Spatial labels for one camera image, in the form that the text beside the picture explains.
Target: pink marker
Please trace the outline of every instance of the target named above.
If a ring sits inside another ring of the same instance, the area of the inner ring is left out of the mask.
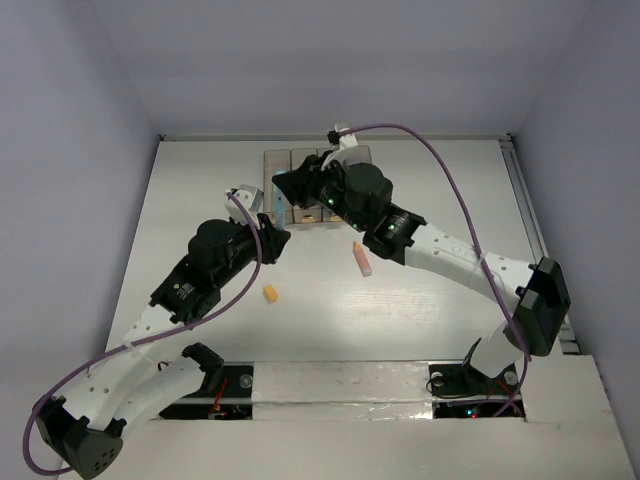
[[[369,265],[369,260],[367,260],[367,256],[364,254],[364,250],[358,242],[353,242],[353,256],[356,257],[356,262],[358,262],[362,276],[370,276],[373,273],[371,271],[371,265]]]

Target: red wire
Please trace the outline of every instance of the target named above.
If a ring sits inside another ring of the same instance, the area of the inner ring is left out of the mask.
[[[507,392],[507,395],[511,396],[511,390],[509,390],[509,389],[507,388],[507,386],[506,386],[504,383],[502,383],[502,381],[501,381],[501,380],[497,380],[497,382],[498,382],[498,385],[500,385],[500,386],[502,387],[502,389],[503,389],[505,392]]]
[[[211,411],[209,413],[216,413],[218,411],[218,402],[220,401],[220,399],[222,398],[222,395],[224,395],[224,389],[227,387],[227,383],[228,383],[229,379],[225,378],[222,381],[222,387],[220,387],[220,391],[218,392],[218,394],[216,395],[215,400],[213,401],[213,407],[211,407]]]

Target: cable clip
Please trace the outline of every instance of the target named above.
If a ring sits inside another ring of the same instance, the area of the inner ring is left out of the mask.
[[[327,139],[331,145],[339,145],[340,144],[340,134],[335,130],[331,130],[327,134]]]
[[[471,288],[471,283],[473,282],[473,276],[476,274],[476,271],[478,270],[478,268],[481,267],[482,262],[486,258],[487,254],[488,254],[488,252],[482,252],[480,254],[480,256],[478,257],[478,260],[476,261],[475,265],[471,269],[471,272],[469,273],[469,280],[467,280],[467,287],[468,288]]]
[[[144,353],[142,353],[140,351],[140,349],[138,347],[136,347],[135,345],[133,345],[133,343],[131,343],[130,341],[123,340],[122,341],[122,345],[127,347],[127,350],[129,350],[131,352],[131,355],[134,358],[141,357],[141,358],[145,359],[147,362],[149,362],[151,365],[153,365],[154,367],[156,366],[156,362],[154,362],[149,357],[147,357]]]

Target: screw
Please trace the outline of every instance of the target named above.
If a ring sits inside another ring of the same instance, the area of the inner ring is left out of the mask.
[[[507,382],[508,385],[517,385],[518,375],[516,375],[515,372],[505,372],[504,381]]]
[[[240,377],[240,386],[242,388],[251,388],[253,385],[253,377],[251,375],[242,375]]]
[[[444,385],[444,378],[441,372],[435,372],[433,375],[431,375],[431,385],[436,388]]]

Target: white panel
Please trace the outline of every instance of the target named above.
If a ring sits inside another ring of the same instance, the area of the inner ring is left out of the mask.
[[[276,422],[431,420],[430,402],[416,403],[260,403],[253,420]]]
[[[259,362],[257,403],[427,402],[426,362]]]
[[[33,405],[104,348],[157,144],[88,2],[0,0],[3,479],[40,478]]]
[[[615,422],[151,421],[100,480],[633,480]],[[75,474],[68,478],[77,480]]]
[[[92,0],[164,133],[516,129],[590,0]]]
[[[522,390],[531,422],[575,422],[612,414],[590,356],[536,358]]]
[[[640,476],[640,2],[596,0],[517,135],[571,324]]]

